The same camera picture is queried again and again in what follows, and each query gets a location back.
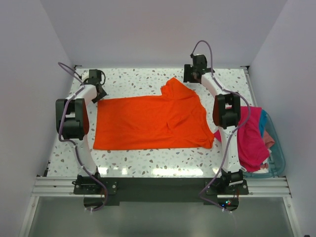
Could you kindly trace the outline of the orange t shirt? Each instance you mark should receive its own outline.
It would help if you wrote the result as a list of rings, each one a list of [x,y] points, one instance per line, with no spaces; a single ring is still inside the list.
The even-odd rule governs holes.
[[[160,95],[99,101],[93,148],[212,148],[214,134],[197,93],[176,78],[160,90]]]

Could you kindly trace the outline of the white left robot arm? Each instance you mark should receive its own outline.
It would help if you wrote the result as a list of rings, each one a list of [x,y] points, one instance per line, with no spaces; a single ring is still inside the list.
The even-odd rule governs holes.
[[[55,102],[56,130],[60,142],[69,143],[74,150],[78,165],[79,179],[89,177],[85,188],[92,194],[102,189],[97,165],[93,161],[88,144],[89,118],[87,106],[97,103],[107,93],[103,89],[106,76],[102,70],[88,70],[79,78],[80,86],[76,92]]]

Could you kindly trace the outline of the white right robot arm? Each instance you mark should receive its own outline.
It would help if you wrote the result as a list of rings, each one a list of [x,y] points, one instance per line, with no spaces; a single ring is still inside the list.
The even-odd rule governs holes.
[[[243,182],[238,157],[237,130],[241,119],[240,95],[231,92],[215,78],[203,54],[191,54],[192,64],[184,65],[184,82],[200,83],[214,97],[213,122],[217,126],[223,146],[223,164],[219,171],[220,189],[231,194]]]

